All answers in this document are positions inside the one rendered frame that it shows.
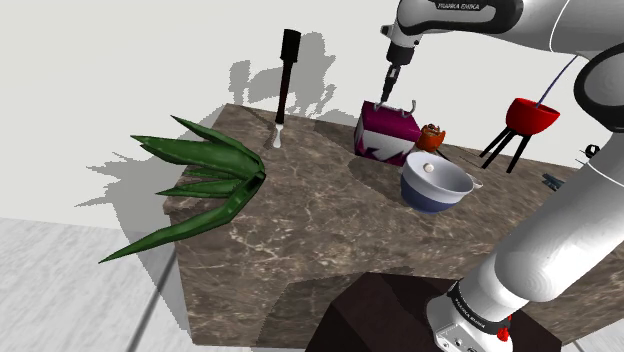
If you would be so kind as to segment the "orange brown figure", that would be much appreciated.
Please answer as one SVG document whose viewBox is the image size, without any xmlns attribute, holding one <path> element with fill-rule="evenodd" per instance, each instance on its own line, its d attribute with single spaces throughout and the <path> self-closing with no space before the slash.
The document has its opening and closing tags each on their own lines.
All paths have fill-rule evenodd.
<svg viewBox="0 0 624 352">
<path fill-rule="evenodd" d="M 416 147 L 429 153 L 435 152 L 444 141 L 446 132 L 439 126 L 428 124 L 422 127 Z"/>
</svg>

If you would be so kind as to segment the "black tool with white tip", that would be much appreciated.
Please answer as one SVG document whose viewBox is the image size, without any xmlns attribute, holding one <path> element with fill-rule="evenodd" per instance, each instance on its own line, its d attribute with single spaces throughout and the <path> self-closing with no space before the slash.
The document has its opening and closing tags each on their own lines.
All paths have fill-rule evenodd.
<svg viewBox="0 0 624 352">
<path fill-rule="evenodd" d="M 285 29 L 283 31 L 283 39 L 281 46 L 280 59 L 283 62 L 283 70 L 280 82 L 278 110 L 275 116 L 275 138 L 272 146 L 274 148 L 281 147 L 281 131 L 285 121 L 285 105 L 289 93 L 289 85 L 291 79 L 292 68 L 298 61 L 300 48 L 301 33 L 293 29 Z"/>
</svg>

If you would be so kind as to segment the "white and blue bowl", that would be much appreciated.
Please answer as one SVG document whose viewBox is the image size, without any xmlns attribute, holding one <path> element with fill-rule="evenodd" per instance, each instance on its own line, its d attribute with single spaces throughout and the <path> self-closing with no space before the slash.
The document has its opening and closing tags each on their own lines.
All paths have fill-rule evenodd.
<svg viewBox="0 0 624 352">
<path fill-rule="evenodd" d="M 434 170 L 427 173 L 423 166 L 430 163 Z M 427 153 L 410 153 L 402 167 L 400 192 L 413 209 L 426 214 L 445 211 L 483 183 L 454 163 Z"/>
</svg>

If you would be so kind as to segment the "red bowl on black legs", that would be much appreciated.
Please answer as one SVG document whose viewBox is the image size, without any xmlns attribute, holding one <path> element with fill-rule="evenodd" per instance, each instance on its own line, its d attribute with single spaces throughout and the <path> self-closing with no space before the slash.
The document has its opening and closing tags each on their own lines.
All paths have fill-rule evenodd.
<svg viewBox="0 0 624 352">
<path fill-rule="evenodd" d="M 482 169 L 487 169 L 510 141 L 514 137 L 520 136 L 521 141 L 506 169 L 506 172 L 510 174 L 520 160 L 531 138 L 546 130 L 560 117 L 560 112 L 545 105 L 544 100 L 561 76 L 577 58 L 577 55 L 573 56 L 559 71 L 540 96 L 539 100 L 533 101 L 525 98 L 515 98 L 512 101 L 506 112 L 505 128 L 479 154 L 481 158 L 489 154 L 489 157 L 481 165 Z"/>
</svg>

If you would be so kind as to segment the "brown marble table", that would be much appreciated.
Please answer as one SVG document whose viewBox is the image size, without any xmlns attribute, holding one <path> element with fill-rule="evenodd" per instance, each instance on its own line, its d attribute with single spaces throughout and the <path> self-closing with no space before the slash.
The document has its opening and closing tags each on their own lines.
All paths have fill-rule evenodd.
<svg viewBox="0 0 624 352">
<path fill-rule="evenodd" d="M 272 147 L 271 112 L 228 104 L 204 124 L 258 153 L 268 173 L 230 223 L 140 254 L 181 328 L 199 347 L 303 348 L 330 302 L 364 272 L 456 279 L 530 216 L 569 167 L 507 158 L 482 169 L 475 150 L 446 155 L 483 182 L 436 215 L 411 209 L 396 166 L 358 157 L 352 124 L 290 116 Z"/>
</svg>

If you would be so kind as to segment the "green spiky plant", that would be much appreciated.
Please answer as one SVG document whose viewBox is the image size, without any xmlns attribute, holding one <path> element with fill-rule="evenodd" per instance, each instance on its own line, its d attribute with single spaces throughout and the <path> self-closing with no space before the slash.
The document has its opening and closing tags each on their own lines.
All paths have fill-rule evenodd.
<svg viewBox="0 0 624 352">
<path fill-rule="evenodd" d="M 106 262 L 184 240 L 230 223 L 260 190 L 266 179 L 261 157 L 236 139 L 183 118 L 176 121 L 199 141 L 135 135 L 140 146 L 159 159 L 190 166 L 189 175 L 202 182 L 183 184 L 164 196 L 222 199 L 214 209 L 159 229 L 105 257 Z"/>
</svg>

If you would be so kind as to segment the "dark maroon robot stand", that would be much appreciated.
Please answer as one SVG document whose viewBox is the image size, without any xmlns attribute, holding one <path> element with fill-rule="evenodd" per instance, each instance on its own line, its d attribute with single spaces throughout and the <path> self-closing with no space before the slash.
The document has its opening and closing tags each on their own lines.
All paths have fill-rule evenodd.
<svg viewBox="0 0 624 352">
<path fill-rule="evenodd" d="M 522 310 L 553 293 L 550 281 L 500 278 L 493 261 L 457 281 L 367 272 L 332 301 L 305 352 L 561 352 Z"/>
</svg>

